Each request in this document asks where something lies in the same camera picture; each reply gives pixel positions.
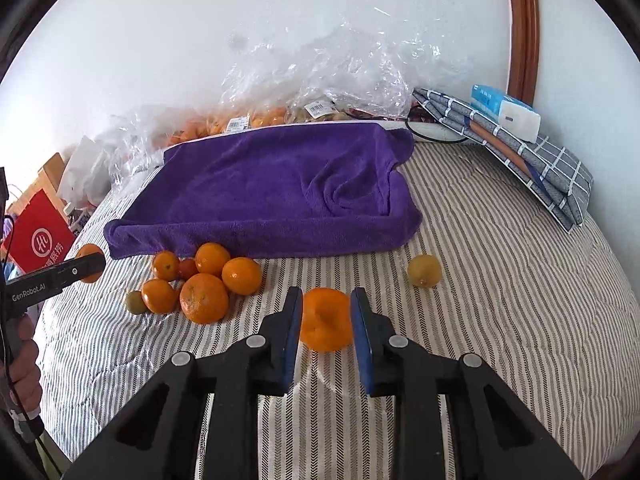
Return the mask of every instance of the finger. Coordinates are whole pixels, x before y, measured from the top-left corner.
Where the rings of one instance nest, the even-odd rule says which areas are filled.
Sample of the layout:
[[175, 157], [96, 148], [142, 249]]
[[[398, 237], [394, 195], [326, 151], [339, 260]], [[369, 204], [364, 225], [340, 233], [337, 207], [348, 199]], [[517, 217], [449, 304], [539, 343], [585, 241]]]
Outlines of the finger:
[[22, 403], [29, 399], [40, 384], [40, 369], [36, 366], [25, 378], [14, 383], [15, 393]]
[[33, 339], [25, 341], [22, 344], [22, 348], [20, 348], [20, 354], [14, 359], [14, 362], [9, 365], [9, 375], [14, 383], [25, 378], [27, 374], [31, 372], [36, 365], [37, 357], [38, 345], [36, 345]]
[[33, 338], [35, 333], [36, 329], [33, 326], [31, 318], [25, 314], [22, 316], [20, 323], [18, 323], [18, 337], [23, 341], [27, 341], [27, 339]]
[[33, 391], [31, 396], [22, 402], [22, 406], [27, 411], [27, 413], [32, 412], [40, 405], [41, 400], [42, 400], [42, 386], [38, 384], [38, 386]]

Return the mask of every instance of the quilted bedspread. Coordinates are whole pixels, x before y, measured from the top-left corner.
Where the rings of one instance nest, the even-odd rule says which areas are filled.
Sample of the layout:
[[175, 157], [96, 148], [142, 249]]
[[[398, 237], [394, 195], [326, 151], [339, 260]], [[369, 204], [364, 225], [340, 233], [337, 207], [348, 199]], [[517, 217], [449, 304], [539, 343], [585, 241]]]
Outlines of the quilted bedspread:
[[[430, 352], [481, 355], [590, 476], [640, 415], [640, 310], [607, 241], [589, 215], [565, 233], [483, 148], [418, 144], [401, 172], [424, 216], [408, 243], [385, 253], [260, 260], [262, 289], [236, 299], [219, 324], [129, 314], [123, 298], [149, 279], [148, 256], [108, 258], [95, 285], [49, 300], [36, 341], [42, 418], [53, 439], [74, 459], [174, 352], [224, 351], [279, 310], [290, 285], [363, 286], [396, 332]], [[134, 197], [107, 197], [76, 246], [107, 252], [102, 229]], [[435, 288], [408, 284], [407, 263], [421, 253], [442, 262]], [[260, 478], [388, 479], [393, 418], [392, 399], [364, 397], [353, 348], [317, 354], [301, 344], [292, 390], [260, 398]], [[447, 436], [444, 403], [442, 423]], [[206, 432], [204, 424], [196, 476]]]

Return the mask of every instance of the wall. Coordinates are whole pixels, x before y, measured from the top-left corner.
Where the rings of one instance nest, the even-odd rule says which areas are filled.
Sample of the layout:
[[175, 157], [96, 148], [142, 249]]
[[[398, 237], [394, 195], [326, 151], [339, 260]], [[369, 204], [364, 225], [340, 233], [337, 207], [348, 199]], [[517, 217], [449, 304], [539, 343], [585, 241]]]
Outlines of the wall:
[[534, 106], [590, 168], [589, 212], [640, 294], [640, 62], [594, 0], [540, 0]]
[[241, 50], [293, 50], [342, 23], [416, 43], [431, 58], [436, 46], [434, 66], [446, 70], [433, 73], [434, 86], [503, 86], [508, 0], [476, 1], [59, 0], [0, 84], [0, 164], [25, 186], [52, 152], [101, 132], [110, 115], [142, 104], [208, 107]]

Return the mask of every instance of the hi logo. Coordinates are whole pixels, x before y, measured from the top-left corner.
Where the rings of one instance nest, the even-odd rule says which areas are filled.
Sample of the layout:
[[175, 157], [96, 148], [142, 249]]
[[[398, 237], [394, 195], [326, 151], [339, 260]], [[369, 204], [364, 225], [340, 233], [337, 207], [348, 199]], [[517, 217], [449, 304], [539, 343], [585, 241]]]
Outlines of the hi logo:
[[46, 258], [52, 248], [53, 238], [51, 238], [51, 233], [45, 228], [36, 229], [31, 237], [31, 249], [33, 249], [34, 254], [41, 258]]

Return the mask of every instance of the checkered bag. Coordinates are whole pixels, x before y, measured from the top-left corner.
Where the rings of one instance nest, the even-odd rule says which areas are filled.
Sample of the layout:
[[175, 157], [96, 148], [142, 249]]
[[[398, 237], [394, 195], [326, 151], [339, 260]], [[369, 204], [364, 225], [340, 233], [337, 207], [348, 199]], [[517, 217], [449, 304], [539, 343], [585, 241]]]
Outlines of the checkered bag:
[[[485, 146], [543, 203], [558, 223], [569, 232], [580, 226], [587, 211], [593, 176], [583, 163], [565, 147], [558, 148], [545, 136], [538, 142], [525, 142], [482, 115], [469, 104], [434, 90], [414, 89], [420, 106], [436, 121], [457, 134]], [[519, 155], [530, 175], [524, 173], [507, 155], [472, 131], [470, 121], [478, 124]]]

